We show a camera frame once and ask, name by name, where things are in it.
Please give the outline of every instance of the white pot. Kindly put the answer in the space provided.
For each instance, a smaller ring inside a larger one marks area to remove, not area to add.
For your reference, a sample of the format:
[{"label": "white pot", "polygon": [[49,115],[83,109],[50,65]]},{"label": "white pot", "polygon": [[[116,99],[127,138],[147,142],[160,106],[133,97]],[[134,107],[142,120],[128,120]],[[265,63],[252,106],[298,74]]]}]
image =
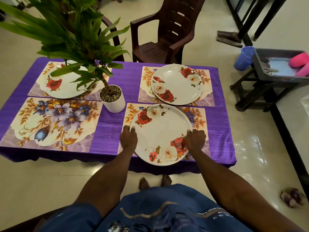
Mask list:
[{"label": "white pot", "polygon": [[125,101],[125,97],[123,96],[122,90],[121,90],[121,96],[120,96],[120,98],[118,98],[118,100],[111,102],[111,103],[107,103],[107,102],[103,101],[102,99],[101,99],[101,101],[106,106],[106,108],[112,113],[121,112],[126,107],[126,101]]}]

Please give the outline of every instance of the blue cup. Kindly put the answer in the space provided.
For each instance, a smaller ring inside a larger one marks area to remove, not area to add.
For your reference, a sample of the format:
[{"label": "blue cup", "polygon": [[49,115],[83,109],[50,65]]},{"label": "blue cup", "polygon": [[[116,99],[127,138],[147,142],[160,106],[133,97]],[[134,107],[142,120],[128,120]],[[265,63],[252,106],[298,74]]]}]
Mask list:
[{"label": "blue cup", "polygon": [[234,64],[234,68],[238,71],[246,70],[252,64],[252,56],[255,48],[252,46],[246,46],[241,49],[241,53]]}]

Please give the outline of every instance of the pink plastic object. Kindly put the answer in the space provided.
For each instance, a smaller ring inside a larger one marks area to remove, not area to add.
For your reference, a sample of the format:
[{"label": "pink plastic object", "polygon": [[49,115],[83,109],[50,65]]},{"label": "pink plastic object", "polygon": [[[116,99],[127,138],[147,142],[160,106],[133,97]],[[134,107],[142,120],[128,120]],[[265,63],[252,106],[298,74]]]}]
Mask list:
[{"label": "pink plastic object", "polygon": [[303,68],[299,70],[299,72],[296,73],[295,76],[299,77],[299,76],[307,76],[307,75],[309,75],[309,63],[303,66]]},{"label": "pink plastic object", "polygon": [[289,66],[297,68],[304,66],[307,63],[309,63],[309,55],[306,52],[304,52],[291,58],[291,60],[289,61]]}]

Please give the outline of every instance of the plate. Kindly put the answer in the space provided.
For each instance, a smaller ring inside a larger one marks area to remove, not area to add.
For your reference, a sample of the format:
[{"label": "plate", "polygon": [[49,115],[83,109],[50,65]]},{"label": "plate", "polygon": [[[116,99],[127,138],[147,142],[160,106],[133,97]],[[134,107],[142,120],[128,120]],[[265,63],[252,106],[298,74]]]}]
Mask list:
[{"label": "plate", "polygon": [[[68,63],[72,64],[75,63],[74,61],[69,60]],[[45,91],[48,95],[54,98],[73,98],[78,95],[84,93],[87,89],[85,87],[80,87],[79,90],[76,90],[76,86],[79,82],[71,83],[75,81],[80,75],[70,72],[68,74],[64,74],[62,76],[51,77],[50,73],[57,70],[57,67],[52,68],[48,74],[45,75],[44,78],[41,78],[37,81],[40,85],[40,89]],[[87,68],[80,67],[80,70],[87,71]]]},{"label": "plate", "polygon": [[154,95],[172,105],[190,104],[203,92],[199,74],[180,64],[159,68],[152,75],[150,84]]},{"label": "plate", "polygon": [[188,129],[192,130],[186,115],[166,104],[140,109],[131,123],[138,138],[135,153],[147,163],[159,166],[182,160],[188,153],[183,138]]}]

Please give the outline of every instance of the gravel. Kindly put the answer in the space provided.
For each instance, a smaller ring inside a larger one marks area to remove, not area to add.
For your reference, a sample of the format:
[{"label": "gravel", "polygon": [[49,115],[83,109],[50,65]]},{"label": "gravel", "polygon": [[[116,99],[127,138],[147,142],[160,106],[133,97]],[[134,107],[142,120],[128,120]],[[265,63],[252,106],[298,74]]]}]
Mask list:
[{"label": "gravel", "polygon": [[108,94],[105,87],[100,92],[100,99],[102,99],[102,101],[107,103],[117,101],[118,98],[120,98],[121,96],[121,89],[118,86],[111,85],[110,87],[112,88],[113,91],[112,95]]}]

